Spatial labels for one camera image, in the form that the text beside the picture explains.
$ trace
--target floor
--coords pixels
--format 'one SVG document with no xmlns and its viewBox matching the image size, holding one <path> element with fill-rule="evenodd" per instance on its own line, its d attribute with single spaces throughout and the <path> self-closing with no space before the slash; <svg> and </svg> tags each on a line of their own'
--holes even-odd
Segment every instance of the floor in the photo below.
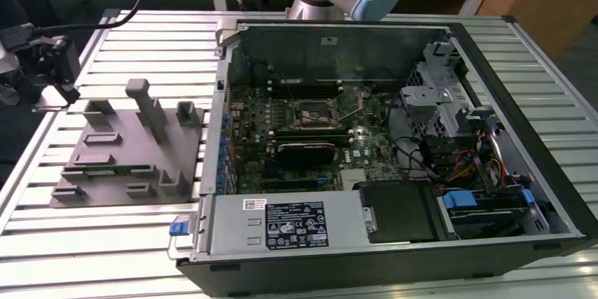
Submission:
<svg viewBox="0 0 598 299">
<path fill-rule="evenodd" d="M 58 15 L 58 19 L 66 23 L 97 23 L 105 9 L 131 6 L 135 0 L 50 0 Z M 238 5 L 229 1 L 229 8 L 235 10 Z M 35 2 L 27 0 L 30 7 L 37 8 Z M 250 11 L 258 10 L 257 0 L 245 0 Z M 293 0 L 261 0 L 266 11 L 282 11 L 290 7 Z M 211 0 L 145 0 L 145 10 L 214 10 Z M 91 32 L 75 32 L 71 34 L 79 50 L 83 50 Z M 569 80 L 580 89 L 588 101 L 598 109 L 598 25 L 589 25 L 580 39 L 570 47 L 568 53 L 557 62 Z M 29 106 L 0 106 L 0 125 L 11 127 L 0 128 L 0 187 L 11 173 L 14 164 L 27 146 L 42 115 L 31 113 Z"/>
</svg>

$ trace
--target warning label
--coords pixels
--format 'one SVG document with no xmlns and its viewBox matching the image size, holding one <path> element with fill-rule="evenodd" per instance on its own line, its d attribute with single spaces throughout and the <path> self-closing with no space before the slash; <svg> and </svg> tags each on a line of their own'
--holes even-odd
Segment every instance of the warning label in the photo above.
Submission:
<svg viewBox="0 0 598 299">
<path fill-rule="evenodd" d="M 329 246 L 325 203 L 269 204 L 266 246 L 270 250 Z"/>
</svg>

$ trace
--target metal bracket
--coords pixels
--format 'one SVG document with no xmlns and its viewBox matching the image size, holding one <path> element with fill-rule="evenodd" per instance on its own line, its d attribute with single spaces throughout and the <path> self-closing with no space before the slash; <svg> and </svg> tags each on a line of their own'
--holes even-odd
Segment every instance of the metal bracket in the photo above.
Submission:
<svg viewBox="0 0 598 299">
<path fill-rule="evenodd" d="M 462 108 L 456 115 L 458 132 L 473 132 L 473 123 L 482 123 L 494 115 L 494 109 L 490 106 L 481 108 Z"/>
<path fill-rule="evenodd" d="M 217 45 L 223 47 L 227 40 L 239 32 L 237 19 L 223 19 L 217 24 Z"/>
<path fill-rule="evenodd" d="M 438 89 L 425 86 L 402 88 L 401 98 L 404 100 L 405 109 L 409 111 L 412 118 L 417 122 L 430 121 L 437 112 L 438 105 L 452 103 L 453 101 L 444 88 Z"/>
<path fill-rule="evenodd" d="M 198 214 L 189 214 L 189 215 L 178 215 L 175 218 L 175 221 L 171 223 L 170 228 L 170 241 L 169 241 L 169 259 L 170 260 L 178 260 L 181 258 L 189 258 L 190 252 L 189 251 L 179 251 L 177 249 L 177 241 L 179 239 L 179 236 L 189 236 L 193 235 L 195 231 L 195 227 L 198 225 Z M 185 231 L 177 231 L 174 232 L 174 227 L 179 226 L 181 228 L 185 228 Z"/>
</svg>

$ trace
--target aluminum table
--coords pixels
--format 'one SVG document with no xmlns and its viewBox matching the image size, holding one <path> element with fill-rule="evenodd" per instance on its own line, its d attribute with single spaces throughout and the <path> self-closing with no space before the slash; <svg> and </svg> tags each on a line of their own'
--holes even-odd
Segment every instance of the aluminum table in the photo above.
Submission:
<svg viewBox="0 0 598 299">
<path fill-rule="evenodd" d="M 85 117 L 74 113 L 89 99 L 109 98 L 117 109 L 135 107 L 125 87 L 130 78 L 147 78 L 150 94 L 163 107 L 185 99 L 210 109 L 214 30 L 223 18 L 282 19 L 283 14 L 141 11 L 127 25 L 94 34 L 81 58 L 82 100 L 69 112 L 46 114 L 0 192 L 0 298 L 205 297 L 167 255 L 170 222 L 195 212 L 197 204 L 53 209 L 49 203 L 86 125 Z M 598 211 L 598 114 L 521 27 L 500 17 L 393 15 L 386 20 L 465 24 L 576 188 Z M 476 83 L 473 87 L 484 102 L 482 89 Z M 205 122 L 209 127 L 210 114 Z M 173 249 L 191 247 L 191 237 L 183 237 Z M 596 298 L 597 275 L 598 253 L 588 249 L 540 260 L 502 277 L 271 298 Z"/>
</svg>

